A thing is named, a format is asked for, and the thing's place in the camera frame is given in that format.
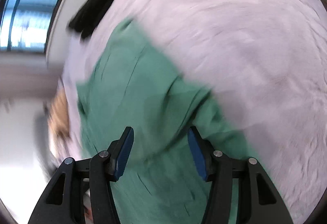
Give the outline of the green work jacket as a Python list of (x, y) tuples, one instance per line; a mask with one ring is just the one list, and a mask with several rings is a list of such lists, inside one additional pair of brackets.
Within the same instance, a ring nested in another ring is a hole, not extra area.
[(122, 223), (199, 223), (209, 184), (198, 175), (187, 142), (194, 124), (231, 158), (251, 149), (223, 116), (211, 92), (185, 81), (134, 20), (109, 37), (90, 79), (78, 87), (83, 148), (91, 155), (134, 129), (135, 139), (113, 195)]

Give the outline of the beige striped folded garment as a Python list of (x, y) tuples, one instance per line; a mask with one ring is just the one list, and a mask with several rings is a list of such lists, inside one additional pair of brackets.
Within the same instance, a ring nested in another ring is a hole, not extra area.
[(70, 123), (68, 102), (65, 89), (61, 88), (55, 94), (49, 109), (48, 127), (55, 139), (69, 138)]

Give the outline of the lavender bed blanket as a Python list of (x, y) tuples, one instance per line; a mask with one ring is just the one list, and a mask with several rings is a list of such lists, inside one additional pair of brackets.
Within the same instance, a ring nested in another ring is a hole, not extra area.
[(114, 0), (89, 39), (73, 34), (62, 76), (70, 135), (61, 157), (93, 156), (83, 148), (78, 87), (90, 79), (124, 20), (134, 20), (185, 81), (211, 92), (226, 121), (245, 136), (247, 157), (265, 168), (293, 222), (305, 223), (326, 189), (321, 1)]

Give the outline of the window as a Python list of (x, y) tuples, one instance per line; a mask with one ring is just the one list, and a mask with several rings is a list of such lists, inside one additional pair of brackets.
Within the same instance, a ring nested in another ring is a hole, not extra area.
[(1, 0), (1, 52), (44, 54), (62, 0)]

